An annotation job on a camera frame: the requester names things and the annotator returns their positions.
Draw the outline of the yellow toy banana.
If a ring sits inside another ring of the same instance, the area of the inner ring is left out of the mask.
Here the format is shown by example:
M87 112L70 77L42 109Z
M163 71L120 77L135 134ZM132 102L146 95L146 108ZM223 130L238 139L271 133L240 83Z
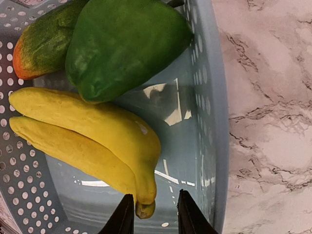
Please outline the yellow toy banana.
M161 145L140 117L108 102L93 105L78 94L42 87L14 91L9 103L19 112L9 120L14 133L47 155L132 194L137 217L153 216Z

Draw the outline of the grey plastic basket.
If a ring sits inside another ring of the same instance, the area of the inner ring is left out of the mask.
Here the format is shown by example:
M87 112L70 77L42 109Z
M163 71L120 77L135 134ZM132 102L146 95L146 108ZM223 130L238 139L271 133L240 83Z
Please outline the grey plastic basket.
M75 92L65 72L35 80L13 69L15 44L39 17L62 0L0 3L0 230L4 234L96 234L123 198L103 181L36 150L18 137L9 118L18 112L9 95L39 86ZM169 67L115 100L158 134L156 211L135 219L137 234L176 234L177 203L186 190L214 228L223 229L229 168L227 91L212 3L188 0L178 11L195 34Z

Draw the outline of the dark green toy avocado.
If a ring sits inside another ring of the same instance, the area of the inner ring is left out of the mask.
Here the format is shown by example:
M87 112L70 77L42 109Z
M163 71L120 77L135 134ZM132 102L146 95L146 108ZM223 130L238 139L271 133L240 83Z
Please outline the dark green toy avocado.
M91 0L75 25L66 74L85 101L111 101L168 67L193 36L162 1Z

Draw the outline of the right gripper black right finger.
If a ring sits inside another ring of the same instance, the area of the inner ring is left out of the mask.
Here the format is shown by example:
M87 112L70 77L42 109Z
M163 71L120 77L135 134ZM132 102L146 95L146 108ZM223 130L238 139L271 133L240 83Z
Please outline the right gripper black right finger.
M179 234L218 234L188 191L179 191L177 209Z

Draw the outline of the orange green toy mango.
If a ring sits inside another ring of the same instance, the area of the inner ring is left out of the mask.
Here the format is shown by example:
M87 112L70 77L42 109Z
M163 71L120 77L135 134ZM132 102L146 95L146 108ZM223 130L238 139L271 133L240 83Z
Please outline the orange green toy mango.
M13 52L18 78L34 79L64 69L74 27L87 2L73 0L26 27Z

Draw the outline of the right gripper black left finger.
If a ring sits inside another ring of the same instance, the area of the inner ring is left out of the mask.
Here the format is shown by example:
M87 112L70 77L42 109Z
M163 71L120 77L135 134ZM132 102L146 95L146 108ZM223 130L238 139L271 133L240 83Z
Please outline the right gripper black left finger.
M133 234L134 199L126 194L98 234Z

